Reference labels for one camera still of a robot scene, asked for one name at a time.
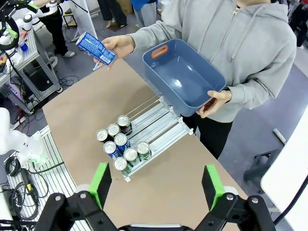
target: sleeve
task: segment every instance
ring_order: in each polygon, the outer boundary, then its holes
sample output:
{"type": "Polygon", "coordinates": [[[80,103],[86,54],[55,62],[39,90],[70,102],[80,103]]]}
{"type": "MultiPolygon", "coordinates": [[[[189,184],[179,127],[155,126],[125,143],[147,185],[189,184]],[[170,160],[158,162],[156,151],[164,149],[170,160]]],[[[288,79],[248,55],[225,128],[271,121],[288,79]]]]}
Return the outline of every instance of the sleeve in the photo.
{"type": "Polygon", "coordinates": [[[296,42],[284,47],[264,70],[252,74],[244,84],[228,87],[232,98],[228,103],[239,103],[253,109],[270,98],[276,98],[286,81],[296,55],[296,42]]]}
{"type": "Polygon", "coordinates": [[[162,20],[143,27],[136,33],[129,34],[135,41],[135,50],[142,51],[152,48],[170,39],[182,37],[183,16],[188,0],[171,0],[162,13],[162,20]]]}

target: can lid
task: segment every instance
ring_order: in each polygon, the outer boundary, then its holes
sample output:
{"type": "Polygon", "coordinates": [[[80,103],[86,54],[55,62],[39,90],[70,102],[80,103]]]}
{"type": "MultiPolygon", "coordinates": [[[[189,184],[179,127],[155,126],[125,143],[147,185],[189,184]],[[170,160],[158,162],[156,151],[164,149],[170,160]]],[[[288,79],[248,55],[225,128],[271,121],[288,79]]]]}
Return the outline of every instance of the can lid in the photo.
{"type": "Polygon", "coordinates": [[[150,145],[147,142],[140,142],[137,144],[137,152],[140,154],[146,154],[150,150],[150,145]]]}
{"type": "Polygon", "coordinates": [[[124,151],[124,158],[127,159],[128,161],[135,160],[137,156],[138,156],[137,151],[134,148],[127,148],[124,151]]]}
{"type": "Polygon", "coordinates": [[[98,141],[104,141],[107,139],[108,133],[105,129],[100,129],[96,132],[96,139],[98,141]]]}
{"type": "Polygon", "coordinates": [[[118,171],[122,171],[127,167],[127,161],[123,157],[118,157],[114,160],[114,167],[118,171]]]}
{"type": "Polygon", "coordinates": [[[126,142],[127,142],[127,137],[123,133],[119,133],[115,136],[116,145],[122,146],[122,145],[126,144],[126,142]]]}
{"type": "Polygon", "coordinates": [[[120,126],[127,126],[129,125],[129,118],[126,115],[120,115],[117,119],[117,124],[120,126]]]}
{"type": "Polygon", "coordinates": [[[112,141],[108,141],[104,144],[104,152],[112,154],[116,151],[116,144],[112,141]]]}
{"type": "Polygon", "coordinates": [[[109,135],[115,136],[116,134],[118,134],[120,132],[120,127],[119,127],[118,124],[111,124],[107,128],[107,131],[108,131],[109,135]]]}

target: person's leg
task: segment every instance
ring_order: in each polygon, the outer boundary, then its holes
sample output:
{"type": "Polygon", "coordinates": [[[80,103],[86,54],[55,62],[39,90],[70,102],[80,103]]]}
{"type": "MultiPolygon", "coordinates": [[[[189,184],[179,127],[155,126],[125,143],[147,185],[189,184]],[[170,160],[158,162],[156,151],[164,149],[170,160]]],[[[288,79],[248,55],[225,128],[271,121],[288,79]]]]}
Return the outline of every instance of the person's leg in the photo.
{"type": "Polygon", "coordinates": [[[65,45],[65,39],[62,32],[63,19],[61,17],[60,11],[39,19],[52,35],[52,40],[56,47],[55,52],[59,53],[60,55],[65,55],[68,52],[68,49],[65,45]]]}
{"type": "Polygon", "coordinates": [[[108,5],[112,11],[112,14],[115,17],[115,22],[119,26],[123,26],[127,24],[126,15],[123,13],[120,4],[116,0],[107,0],[108,5]]]}
{"type": "Polygon", "coordinates": [[[300,4],[292,13],[289,25],[293,31],[296,31],[296,28],[298,27],[299,23],[302,20],[302,15],[303,15],[302,7],[303,7],[302,4],[300,4]]]}
{"type": "Polygon", "coordinates": [[[141,9],[144,26],[156,23],[156,3],[145,4],[141,9]]]}
{"type": "Polygon", "coordinates": [[[305,37],[308,31],[308,27],[306,25],[306,22],[303,22],[300,27],[300,32],[297,35],[297,47],[301,47],[305,41],[305,37]]]}
{"type": "Polygon", "coordinates": [[[103,19],[105,21],[111,21],[112,20],[112,13],[110,11],[110,6],[108,4],[108,0],[97,0],[97,2],[98,2],[98,5],[101,9],[103,19]]]}
{"type": "Polygon", "coordinates": [[[201,143],[218,159],[225,147],[228,135],[231,131],[231,123],[219,123],[215,120],[198,117],[201,143]]]}
{"type": "Polygon", "coordinates": [[[197,119],[200,117],[197,113],[193,114],[190,117],[183,116],[183,122],[189,127],[193,128],[193,132],[195,133],[197,130],[197,119]]]}
{"type": "Polygon", "coordinates": [[[143,22],[141,10],[138,10],[138,11],[135,10],[135,15],[136,15],[137,24],[138,24],[139,28],[144,27],[144,22],[143,22]]]}

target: sneaker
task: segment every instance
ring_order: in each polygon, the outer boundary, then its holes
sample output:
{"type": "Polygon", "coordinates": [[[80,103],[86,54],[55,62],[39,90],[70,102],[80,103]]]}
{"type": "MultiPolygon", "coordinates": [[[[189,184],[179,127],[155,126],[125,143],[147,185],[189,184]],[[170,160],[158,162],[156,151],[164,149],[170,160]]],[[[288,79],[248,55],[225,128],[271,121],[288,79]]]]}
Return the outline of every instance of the sneaker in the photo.
{"type": "Polygon", "coordinates": [[[72,58],[72,57],[75,56],[75,55],[76,55],[75,52],[73,52],[73,51],[67,51],[67,52],[65,53],[65,55],[61,55],[61,57],[63,57],[63,58],[72,58]]]}

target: black pants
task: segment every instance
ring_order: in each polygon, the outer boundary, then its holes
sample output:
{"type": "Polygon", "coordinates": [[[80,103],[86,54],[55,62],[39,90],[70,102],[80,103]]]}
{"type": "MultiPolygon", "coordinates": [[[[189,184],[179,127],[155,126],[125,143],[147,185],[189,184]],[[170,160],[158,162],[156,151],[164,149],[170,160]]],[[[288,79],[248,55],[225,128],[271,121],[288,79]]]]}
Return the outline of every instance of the black pants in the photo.
{"type": "Polygon", "coordinates": [[[120,4],[116,0],[97,0],[100,6],[103,19],[105,21],[112,20],[112,15],[115,17],[115,22],[120,25],[126,25],[126,15],[123,13],[120,4]]]}
{"type": "Polygon", "coordinates": [[[300,26],[300,32],[297,36],[298,47],[303,45],[308,30],[308,27],[306,25],[306,21],[308,20],[308,10],[302,10],[302,7],[303,5],[299,4],[299,6],[293,12],[291,22],[289,23],[293,31],[296,31],[296,28],[300,26]]]}
{"type": "Polygon", "coordinates": [[[60,11],[58,10],[57,13],[55,14],[48,15],[46,17],[42,17],[39,19],[46,26],[47,30],[52,35],[52,40],[56,47],[54,52],[60,55],[65,55],[68,49],[67,46],[65,45],[65,39],[62,32],[63,19],[61,17],[60,11]]]}
{"type": "Polygon", "coordinates": [[[189,128],[193,128],[194,132],[196,132],[197,127],[199,128],[201,143],[218,159],[225,147],[232,122],[219,123],[209,118],[202,119],[196,113],[191,117],[184,117],[183,121],[189,128]]]}

